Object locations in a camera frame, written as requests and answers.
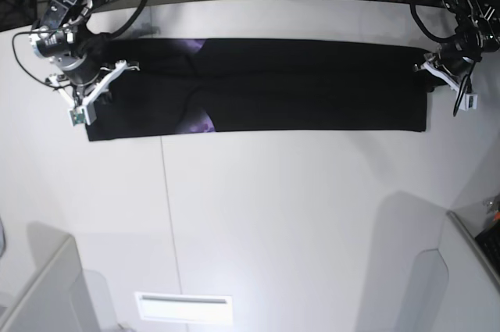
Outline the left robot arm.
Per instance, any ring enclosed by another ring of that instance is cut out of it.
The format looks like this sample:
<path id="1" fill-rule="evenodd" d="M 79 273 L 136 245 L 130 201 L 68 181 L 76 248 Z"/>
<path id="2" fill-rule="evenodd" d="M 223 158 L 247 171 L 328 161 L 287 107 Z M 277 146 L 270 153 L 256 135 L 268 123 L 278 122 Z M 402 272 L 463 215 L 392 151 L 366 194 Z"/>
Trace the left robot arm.
<path id="1" fill-rule="evenodd" d="M 438 37 L 431 33 L 418 15 L 416 3 L 410 2 L 412 19 L 421 32 L 437 44 L 435 52 L 424 55 L 416 71 L 427 71 L 442 80 L 455 93 L 455 107 L 461 110 L 476 107 L 472 76 L 484 53 L 499 50 L 499 15 L 488 0 L 442 0 L 455 18 L 455 33 Z"/>

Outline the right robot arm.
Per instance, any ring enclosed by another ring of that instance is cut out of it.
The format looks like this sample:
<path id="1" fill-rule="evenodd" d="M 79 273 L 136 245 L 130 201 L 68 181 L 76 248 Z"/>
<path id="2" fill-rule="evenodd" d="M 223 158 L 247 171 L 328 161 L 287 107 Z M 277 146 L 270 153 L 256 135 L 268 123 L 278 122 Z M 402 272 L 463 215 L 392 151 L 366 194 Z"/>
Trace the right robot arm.
<path id="1" fill-rule="evenodd" d="M 44 84 L 61 91 L 60 82 L 68 81 L 73 88 L 72 109 L 89 105 L 129 68 L 127 62 L 106 66 L 99 52 L 132 26 L 147 1 L 140 0 L 132 16 L 118 30 L 94 34 L 87 26 L 91 15 L 114 0 L 49 0 L 47 9 L 29 34 L 30 44 L 38 57 L 48 59 L 62 72 L 49 77 Z"/>

